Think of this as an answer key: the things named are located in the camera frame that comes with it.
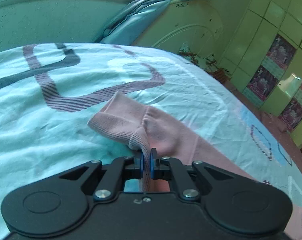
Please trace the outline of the orange striped pillow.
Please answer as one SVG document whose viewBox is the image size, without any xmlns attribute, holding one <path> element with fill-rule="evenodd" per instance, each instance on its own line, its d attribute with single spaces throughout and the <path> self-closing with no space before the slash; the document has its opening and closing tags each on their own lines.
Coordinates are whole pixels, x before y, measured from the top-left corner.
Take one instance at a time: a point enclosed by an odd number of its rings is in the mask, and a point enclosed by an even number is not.
<svg viewBox="0 0 302 240">
<path fill-rule="evenodd" d="M 219 68 L 218 70 L 212 72 L 211 76 L 218 80 L 221 84 L 224 84 L 230 80 L 229 71 L 225 68 Z"/>
</svg>

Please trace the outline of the blue patterned bed sheet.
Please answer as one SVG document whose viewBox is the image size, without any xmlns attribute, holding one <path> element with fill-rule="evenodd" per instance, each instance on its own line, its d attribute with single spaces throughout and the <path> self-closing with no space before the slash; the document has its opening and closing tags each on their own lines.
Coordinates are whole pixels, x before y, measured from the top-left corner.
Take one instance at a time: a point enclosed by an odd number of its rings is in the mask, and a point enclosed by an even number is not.
<svg viewBox="0 0 302 240">
<path fill-rule="evenodd" d="M 88 122 L 116 93 L 157 108 L 218 156 L 291 198 L 302 239 L 302 169 L 285 142 L 230 90 L 163 50 L 89 43 L 32 44 L 0 53 L 0 205 L 14 189 L 99 159 L 132 155 Z M 9 234 L 0 213 L 0 239 Z"/>
</svg>

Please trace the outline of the upper left poster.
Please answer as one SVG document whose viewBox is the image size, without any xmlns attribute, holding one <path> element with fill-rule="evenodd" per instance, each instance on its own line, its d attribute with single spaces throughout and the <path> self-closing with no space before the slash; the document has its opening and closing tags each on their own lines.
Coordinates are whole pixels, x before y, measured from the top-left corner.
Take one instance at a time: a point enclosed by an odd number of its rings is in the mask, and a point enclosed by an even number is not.
<svg viewBox="0 0 302 240">
<path fill-rule="evenodd" d="M 261 65 L 278 80 L 291 63 L 296 49 L 281 35 L 276 35 Z"/>
</svg>

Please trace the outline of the lower left poster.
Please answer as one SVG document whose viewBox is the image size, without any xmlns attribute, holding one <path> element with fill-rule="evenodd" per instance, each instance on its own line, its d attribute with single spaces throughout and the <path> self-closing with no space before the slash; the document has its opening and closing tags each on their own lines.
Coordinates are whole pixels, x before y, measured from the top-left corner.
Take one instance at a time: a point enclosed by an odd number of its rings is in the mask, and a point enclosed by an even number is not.
<svg viewBox="0 0 302 240">
<path fill-rule="evenodd" d="M 259 66 L 242 93 L 255 107 L 260 108 L 277 83 L 278 79 L 271 72 Z"/>
</svg>

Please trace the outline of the lower right poster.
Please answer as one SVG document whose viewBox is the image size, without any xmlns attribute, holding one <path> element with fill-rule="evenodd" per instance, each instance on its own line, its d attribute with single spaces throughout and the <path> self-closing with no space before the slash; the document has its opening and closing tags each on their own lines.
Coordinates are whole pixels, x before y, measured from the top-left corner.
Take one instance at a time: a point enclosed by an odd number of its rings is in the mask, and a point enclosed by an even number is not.
<svg viewBox="0 0 302 240">
<path fill-rule="evenodd" d="M 292 132 L 302 120 L 302 105 L 293 98 L 278 118 L 286 124 L 287 131 Z"/>
</svg>

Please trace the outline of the blue curtain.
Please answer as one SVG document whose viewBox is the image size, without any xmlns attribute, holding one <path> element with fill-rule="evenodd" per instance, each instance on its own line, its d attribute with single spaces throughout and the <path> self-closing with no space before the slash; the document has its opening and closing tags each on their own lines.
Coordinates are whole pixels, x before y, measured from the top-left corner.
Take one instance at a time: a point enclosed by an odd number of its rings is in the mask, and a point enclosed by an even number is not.
<svg viewBox="0 0 302 240">
<path fill-rule="evenodd" d="M 95 43 L 129 46 L 167 9 L 172 0 L 134 0 L 104 27 Z"/>
</svg>

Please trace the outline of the white round headboard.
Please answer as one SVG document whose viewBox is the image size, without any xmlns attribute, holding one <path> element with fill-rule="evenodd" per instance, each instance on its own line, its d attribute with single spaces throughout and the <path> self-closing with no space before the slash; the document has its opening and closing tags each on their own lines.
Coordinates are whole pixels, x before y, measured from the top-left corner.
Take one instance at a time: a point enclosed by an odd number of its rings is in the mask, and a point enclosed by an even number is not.
<svg viewBox="0 0 302 240">
<path fill-rule="evenodd" d="M 133 45 L 177 54 L 186 43 L 201 58 L 214 54 L 219 59 L 236 26 L 224 8 L 207 0 L 172 2 Z"/>
</svg>

